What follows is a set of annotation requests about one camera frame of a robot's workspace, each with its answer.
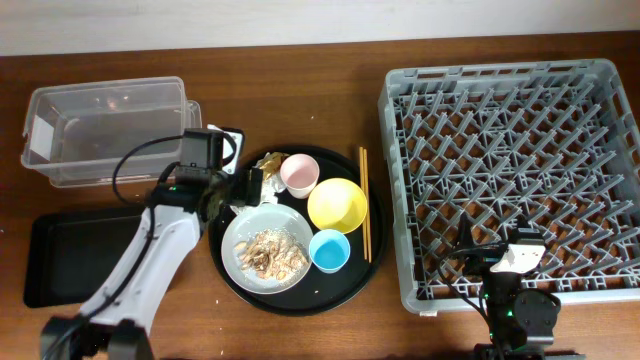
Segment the white tissue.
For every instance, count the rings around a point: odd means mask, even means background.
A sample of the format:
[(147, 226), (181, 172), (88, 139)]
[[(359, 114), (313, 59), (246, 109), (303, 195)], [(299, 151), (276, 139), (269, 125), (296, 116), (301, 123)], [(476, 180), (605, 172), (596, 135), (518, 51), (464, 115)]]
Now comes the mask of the white tissue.
[(277, 194), (283, 192), (286, 185), (281, 180), (280, 171), (262, 183), (261, 202), (262, 203), (278, 203)]

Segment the brown snack wrapper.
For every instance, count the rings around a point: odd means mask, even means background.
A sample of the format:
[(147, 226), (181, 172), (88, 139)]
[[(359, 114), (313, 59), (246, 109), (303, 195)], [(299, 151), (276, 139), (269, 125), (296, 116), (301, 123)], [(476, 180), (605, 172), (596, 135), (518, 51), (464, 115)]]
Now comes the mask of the brown snack wrapper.
[(256, 163), (256, 167), (263, 173), (263, 180), (266, 181), (272, 176), (279, 173), (282, 163), (289, 157), (288, 154), (282, 152), (267, 153), (261, 160)]

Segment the pink cup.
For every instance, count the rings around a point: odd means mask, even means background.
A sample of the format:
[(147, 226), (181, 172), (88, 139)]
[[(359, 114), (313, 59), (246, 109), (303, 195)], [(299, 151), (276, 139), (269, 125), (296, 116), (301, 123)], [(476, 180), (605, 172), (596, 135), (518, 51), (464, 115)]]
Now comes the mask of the pink cup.
[(320, 168), (313, 157), (294, 154), (284, 160), (279, 175), (294, 198), (305, 199), (317, 184)]

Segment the grey dishwasher rack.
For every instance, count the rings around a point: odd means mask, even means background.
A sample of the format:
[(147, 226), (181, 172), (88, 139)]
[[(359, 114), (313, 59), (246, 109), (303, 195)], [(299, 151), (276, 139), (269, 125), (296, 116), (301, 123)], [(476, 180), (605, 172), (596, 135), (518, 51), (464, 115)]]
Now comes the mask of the grey dishwasher rack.
[(639, 128), (607, 59), (396, 69), (378, 100), (400, 297), (467, 310), (481, 283), (449, 257), (524, 215), (544, 237), (527, 288), (565, 304), (639, 297)]

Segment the blue cup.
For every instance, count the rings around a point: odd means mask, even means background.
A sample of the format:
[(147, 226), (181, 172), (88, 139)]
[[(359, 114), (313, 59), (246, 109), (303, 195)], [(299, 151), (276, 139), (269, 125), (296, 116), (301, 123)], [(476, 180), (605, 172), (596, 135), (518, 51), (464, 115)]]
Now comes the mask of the blue cup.
[(338, 272), (349, 260), (351, 246), (347, 237), (333, 229), (317, 232), (309, 243), (312, 263), (326, 274)]

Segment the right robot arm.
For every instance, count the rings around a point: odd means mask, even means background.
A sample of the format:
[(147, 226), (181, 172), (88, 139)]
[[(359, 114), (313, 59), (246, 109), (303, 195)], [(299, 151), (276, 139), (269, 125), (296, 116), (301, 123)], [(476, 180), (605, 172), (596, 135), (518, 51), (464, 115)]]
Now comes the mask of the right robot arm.
[(561, 300), (541, 289), (522, 285), (545, 254), (543, 234), (519, 217), (505, 240), (477, 245), (471, 219), (463, 215), (456, 236), (456, 257), (463, 274), (482, 280), (479, 310), (489, 328), (489, 344), (474, 346), (476, 359), (543, 359), (554, 342), (553, 329)]

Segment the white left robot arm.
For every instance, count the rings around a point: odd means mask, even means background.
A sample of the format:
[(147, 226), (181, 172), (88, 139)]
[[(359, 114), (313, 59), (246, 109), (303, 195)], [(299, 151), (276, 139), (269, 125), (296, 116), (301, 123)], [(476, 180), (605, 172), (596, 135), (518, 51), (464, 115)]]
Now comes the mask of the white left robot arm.
[(52, 317), (40, 335), (43, 359), (151, 359), (149, 333), (176, 271), (226, 205), (256, 206), (263, 172), (229, 174), (171, 164), (174, 182), (160, 180), (131, 243), (101, 287), (73, 317)]

